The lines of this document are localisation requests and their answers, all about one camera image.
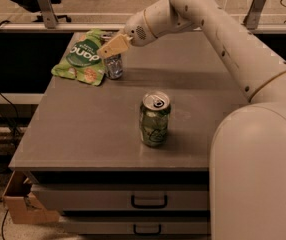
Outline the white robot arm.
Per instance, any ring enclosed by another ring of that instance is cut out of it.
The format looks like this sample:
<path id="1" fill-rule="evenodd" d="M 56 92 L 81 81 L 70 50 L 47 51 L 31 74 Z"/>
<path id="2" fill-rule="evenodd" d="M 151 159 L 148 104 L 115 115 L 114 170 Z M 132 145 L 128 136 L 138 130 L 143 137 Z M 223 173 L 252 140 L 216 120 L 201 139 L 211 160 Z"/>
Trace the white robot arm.
<path id="1" fill-rule="evenodd" d="M 136 13 L 103 58 L 193 26 L 244 100 L 217 127 L 209 155 L 212 240 L 286 240 L 286 60 L 215 0 L 160 0 Z"/>

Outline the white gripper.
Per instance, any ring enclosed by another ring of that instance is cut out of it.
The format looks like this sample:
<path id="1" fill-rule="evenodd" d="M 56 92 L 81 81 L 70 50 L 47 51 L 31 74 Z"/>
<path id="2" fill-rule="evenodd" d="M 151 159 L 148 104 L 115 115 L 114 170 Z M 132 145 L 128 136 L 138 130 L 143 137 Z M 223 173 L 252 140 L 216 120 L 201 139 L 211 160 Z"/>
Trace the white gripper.
<path id="1" fill-rule="evenodd" d="M 126 34 L 116 34 L 113 36 L 97 50 L 97 55 L 102 59 L 106 59 L 127 51 L 131 44 L 142 47 L 157 39 L 152 19 L 147 9 L 131 16 L 125 24 L 124 32 Z"/>

